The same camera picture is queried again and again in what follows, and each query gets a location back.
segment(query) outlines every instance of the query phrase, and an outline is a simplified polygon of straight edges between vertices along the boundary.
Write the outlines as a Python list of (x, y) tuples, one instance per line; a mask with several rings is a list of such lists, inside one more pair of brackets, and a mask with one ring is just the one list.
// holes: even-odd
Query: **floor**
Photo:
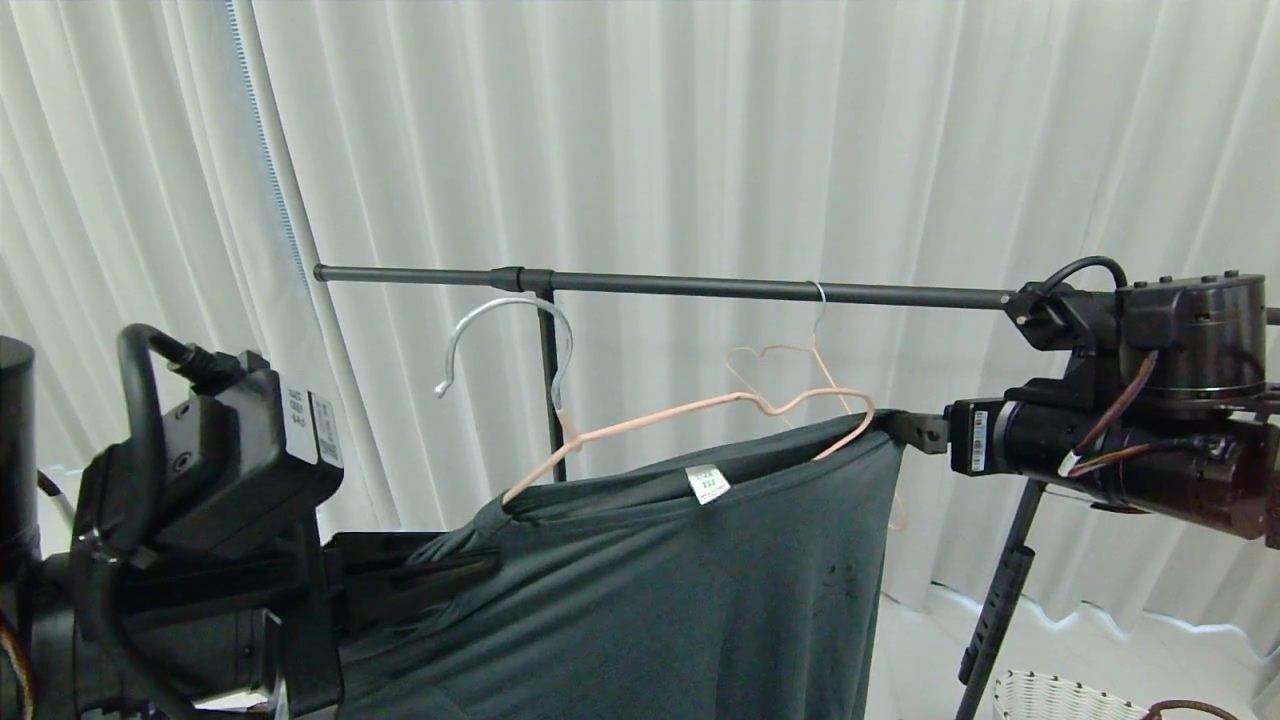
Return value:
[[(929, 592), (925, 614), (883, 598), (867, 719), (954, 717), (964, 694), (956, 671), (978, 610), (973, 601), (941, 587)], [(1262, 669), (1263, 661), (1231, 628), (1190, 629), (1165, 618), (1143, 616), (1138, 626), (1124, 633), (1105, 612), (1089, 606), (1053, 624), (1038, 606), (1024, 601), (992, 678), (1006, 670), (1044, 671), (1143, 706), (1160, 700), (1201, 700), (1239, 720), (1270, 720), (1249, 708)], [(1170, 720), (1180, 717), (1167, 715)], [(989, 689), (977, 717), (992, 717)]]

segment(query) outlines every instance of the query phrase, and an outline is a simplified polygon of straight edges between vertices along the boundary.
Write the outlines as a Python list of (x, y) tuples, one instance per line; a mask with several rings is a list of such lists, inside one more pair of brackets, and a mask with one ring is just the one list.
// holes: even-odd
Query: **white label sticker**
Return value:
[(716, 465), (698, 465), (685, 470), (689, 475), (689, 486), (694, 488), (698, 502), (707, 505), (717, 497), (728, 492), (730, 484)]
[(334, 468), (342, 468), (342, 447), (338, 445), (338, 416), (333, 404), (311, 393), (311, 409), (315, 410), (316, 441), (320, 445), (320, 457)]
[(973, 411), (973, 452), (969, 454), (969, 471), (982, 473), (987, 469), (987, 411)]
[(284, 451), (315, 465), (316, 434), (311, 429), (311, 397), (307, 391), (280, 375), (280, 409), (284, 410)]

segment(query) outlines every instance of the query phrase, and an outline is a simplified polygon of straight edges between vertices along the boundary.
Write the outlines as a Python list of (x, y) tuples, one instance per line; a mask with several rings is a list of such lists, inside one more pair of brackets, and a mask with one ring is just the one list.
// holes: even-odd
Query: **wicker basket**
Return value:
[(996, 720), (1142, 720), (1146, 707), (1057, 675), (1010, 670), (996, 680)]

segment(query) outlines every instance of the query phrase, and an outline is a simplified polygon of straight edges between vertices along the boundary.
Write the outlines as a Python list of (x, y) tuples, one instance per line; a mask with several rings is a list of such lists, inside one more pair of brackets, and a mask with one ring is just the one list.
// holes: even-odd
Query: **silver metal hook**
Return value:
[(822, 288), (822, 283), (818, 281), (809, 281), (813, 287), (818, 288), (818, 296), (822, 297), (822, 307), (818, 309), (818, 316), (813, 319), (813, 334), (818, 337), (818, 325), (822, 324), (823, 315), (827, 314), (827, 291)]
[(556, 410), (562, 410), (564, 406), (561, 404), (559, 386), (561, 380), (564, 379), (564, 370), (568, 369), (568, 361), (573, 359), (573, 327), (568, 324), (568, 318), (564, 316), (564, 313), (556, 304), (547, 302), (540, 297), (499, 297), (485, 302), (458, 320), (458, 324), (453, 328), (453, 334), (449, 336), (449, 343), (444, 348), (444, 380), (435, 386), (435, 397), (444, 397), (444, 393), (449, 391), (449, 386), (453, 384), (453, 360), (458, 354), (458, 341), (462, 340), (462, 333), (467, 331), (471, 323), (476, 322), (476, 318), (503, 305), (532, 305), (544, 313), (550, 313), (553, 318), (564, 325), (564, 359), (552, 378), (552, 405)]

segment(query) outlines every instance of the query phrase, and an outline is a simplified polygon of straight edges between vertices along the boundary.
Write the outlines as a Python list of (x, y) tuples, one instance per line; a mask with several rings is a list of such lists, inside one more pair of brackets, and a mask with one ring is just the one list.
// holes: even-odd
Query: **rack leg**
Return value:
[(1027, 584), (1032, 561), (1036, 559), (1036, 553), (1025, 543), (1043, 495), (1043, 482), (1027, 480), (1014, 523), (1009, 528), (1009, 537), (1005, 539), (1000, 565), (996, 566), (996, 577), (991, 579), (991, 587), (987, 589), (987, 602), (983, 603), (982, 615), (978, 616), (978, 626), (974, 628), (969, 648), (960, 661), (960, 682), (965, 684), (965, 691), (956, 710), (956, 720), (973, 720), (978, 712), (978, 703), (987, 692), (996, 656), (1005, 642), (1005, 633), (1014, 619), (1018, 598), (1023, 594), (1023, 585)]
[[(535, 295), (547, 302), (556, 302), (556, 291), (549, 287), (536, 291)], [(552, 452), (556, 452), (564, 445), (564, 429), (561, 428), (559, 418), (556, 416), (556, 406), (552, 404), (552, 378), (554, 378), (556, 372), (559, 370), (559, 345), (556, 340), (556, 318), (553, 318), (549, 313), (539, 313), (538, 329), (539, 340), (543, 346), (543, 384), (547, 386), (547, 428), (550, 432)], [(566, 480), (563, 460), (557, 462), (556, 468), (552, 469), (552, 478), (557, 483), (563, 483)]]

